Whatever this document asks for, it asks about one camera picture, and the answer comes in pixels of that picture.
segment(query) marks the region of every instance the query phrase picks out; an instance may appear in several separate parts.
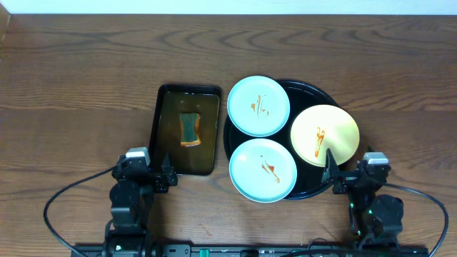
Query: black rectangular tray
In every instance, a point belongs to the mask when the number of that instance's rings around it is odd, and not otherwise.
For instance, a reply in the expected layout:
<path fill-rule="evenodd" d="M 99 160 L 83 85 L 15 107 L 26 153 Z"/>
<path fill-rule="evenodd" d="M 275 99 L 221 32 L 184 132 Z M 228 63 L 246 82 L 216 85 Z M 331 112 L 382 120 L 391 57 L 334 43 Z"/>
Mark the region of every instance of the black rectangular tray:
<path fill-rule="evenodd" d="M 220 106 L 221 90 L 218 87 L 161 86 L 149 141 L 150 167 L 161 168 L 161 162 L 169 153 L 171 165 L 177 174 L 209 175 L 214 169 Z M 179 114 L 192 112 L 200 114 L 201 144 L 182 147 L 179 145 Z"/>

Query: tray rim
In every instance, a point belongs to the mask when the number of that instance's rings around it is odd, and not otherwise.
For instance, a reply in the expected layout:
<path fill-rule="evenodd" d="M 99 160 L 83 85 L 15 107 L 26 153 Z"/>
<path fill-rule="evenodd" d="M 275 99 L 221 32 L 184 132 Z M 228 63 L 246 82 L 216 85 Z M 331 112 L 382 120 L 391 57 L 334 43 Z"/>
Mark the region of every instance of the tray rim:
<path fill-rule="evenodd" d="M 208 94 L 208 95 L 215 95 L 219 98 L 218 110 L 217 110 L 217 127 L 216 127 L 216 139 L 214 141 L 214 151 L 213 151 L 213 165 L 211 167 L 211 171 L 208 173 L 204 172 L 197 172 L 197 173 L 189 173 L 189 172 L 177 172 L 178 175 L 195 175 L 195 176 L 207 176 L 213 173 L 214 170 L 214 157 L 216 156 L 216 149 L 217 149 L 217 134 L 219 131 L 219 119 L 221 118 L 221 102 L 222 102 L 222 90 L 219 86 L 199 86 L 193 84 L 164 84 L 160 86 L 157 91 L 157 99 L 156 99 L 156 106 L 154 109 L 154 118 L 152 121 L 152 129 L 151 129 L 151 136 L 149 137 L 149 157 L 152 160 L 152 156 L 154 154 L 155 146 L 156 146 L 156 135 L 159 129 L 159 122 L 160 116 L 162 111 L 162 103 L 163 98 L 166 92 L 182 92 L 182 93 L 194 93 L 194 94 Z"/>

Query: wood grain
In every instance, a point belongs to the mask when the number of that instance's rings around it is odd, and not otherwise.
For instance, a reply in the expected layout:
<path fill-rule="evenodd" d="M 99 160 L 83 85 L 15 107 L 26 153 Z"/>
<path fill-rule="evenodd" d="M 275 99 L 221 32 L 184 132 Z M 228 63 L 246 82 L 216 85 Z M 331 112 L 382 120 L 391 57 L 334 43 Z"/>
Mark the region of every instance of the wood grain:
<path fill-rule="evenodd" d="M 68 183 L 145 146 L 165 83 L 218 85 L 245 76 L 307 81 L 358 122 L 393 167 L 388 180 L 441 199 L 457 246 L 457 18 L 450 16 L 16 15 L 0 63 L 0 254 L 68 256 L 42 209 Z M 347 238 L 348 200 L 253 203 L 231 184 L 219 130 L 210 176 L 182 176 L 156 197 L 151 229 L 194 243 L 307 244 Z M 112 177 L 65 193 L 50 219 L 70 242 L 102 242 Z M 432 248 L 438 207 L 405 202 L 401 243 Z"/>

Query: black cable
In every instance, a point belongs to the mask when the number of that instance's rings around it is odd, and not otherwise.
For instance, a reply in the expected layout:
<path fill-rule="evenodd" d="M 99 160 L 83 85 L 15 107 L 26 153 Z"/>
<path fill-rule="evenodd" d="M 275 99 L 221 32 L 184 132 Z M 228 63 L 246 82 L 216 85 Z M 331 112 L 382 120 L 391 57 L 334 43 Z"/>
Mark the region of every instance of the black cable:
<path fill-rule="evenodd" d="M 325 239 L 325 238 L 315 238 L 315 239 L 313 239 L 313 240 L 308 244 L 308 247 L 306 247 L 306 250 L 309 250 L 309 248 L 311 247 L 311 245 L 312 245 L 314 242 L 316 242 L 317 240 L 323 240 L 323 241 L 325 241 L 325 242 L 328 242 L 327 239 Z"/>
<path fill-rule="evenodd" d="M 86 182 L 86 181 L 89 181 L 93 178 L 96 178 L 96 177 L 99 177 L 101 175 L 104 175 L 110 171 L 113 171 L 116 167 L 111 167 L 105 171 L 102 171 L 100 173 L 97 173 L 93 176 L 90 176 L 90 177 L 87 177 L 87 178 L 83 178 L 81 179 L 80 181 L 77 181 L 75 183 L 71 183 L 69 184 L 68 186 L 62 188 L 59 192 L 55 193 L 50 199 L 49 201 L 46 203 L 46 205 L 44 206 L 44 211 L 43 211 L 43 218 L 44 218 L 44 223 L 46 224 L 46 226 L 48 227 L 48 229 L 50 230 L 50 232 L 52 233 L 52 235 L 57 238 L 57 241 L 59 241 L 61 244 L 63 244 L 65 247 L 67 247 L 68 249 L 72 250 L 74 253 L 76 253 L 77 255 L 79 256 L 82 256 L 82 257 L 88 257 L 87 255 L 85 255 L 84 253 L 78 251 L 78 249 L 74 248 L 73 246 L 71 246 L 67 241 L 65 241 L 58 233 L 57 231 L 52 227 L 51 223 L 49 222 L 49 219 L 48 219 L 48 209 L 49 209 L 49 206 L 51 205 L 51 203 L 57 198 L 57 196 L 59 196 L 61 193 L 67 191 L 68 189 L 80 184 L 80 183 L 83 183 L 83 182 Z"/>
<path fill-rule="evenodd" d="M 438 250 L 438 248 L 440 248 L 441 244 L 443 243 L 444 238 L 446 237 L 446 233 L 448 232 L 448 227 L 449 227 L 449 215 L 446 210 L 446 207 L 444 207 L 444 204 L 441 203 L 438 199 L 434 198 L 433 196 L 420 192 L 419 190 L 416 190 L 416 189 L 407 188 L 405 186 L 397 186 L 397 185 L 391 184 L 391 183 L 381 183 L 381 184 L 384 186 L 389 186 L 391 188 L 404 190 L 404 191 L 407 191 L 410 193 L 417 193 L 418 195 L 423 196 L 423 197 L 427 198 L 428 200 L 431 200 L 432 202 L 436 203 L 438 206 L 440 206 L 441 210 L 444 213 L 444 228 L 443 228 L 443 231 L 441 232 L 441 236 L 438 239 L 438 242 L 436 243 L 435 247 L 433 247 L 433 250 L 430 252 L 428 257 L 432 257 L 433 255 L 435 255 L 436 251 Z"/>
<path fill-rule="evenodd" d="M 111 229 L 111 224 L 113 223 L 113 220 L 108 221 L 108 223 L 105 225 L 105 238 L 108 238 L 109 236 L 109 230 Z"/>
<path fill-rule="evenodd" d="M 337 256 L 401 256 L 399 252 L 385 252 L 385 251 L 367 251 L 367 250 L 353 250 L 353 249 L 316 249 L 316 250 L 303 250 L 303 251 L 294 251 L 282 255 L 281 257 L 294 257 L 294 256 L 312 256 L 312 255 L 322 255 L 322 254 L 336 254 Z"/>

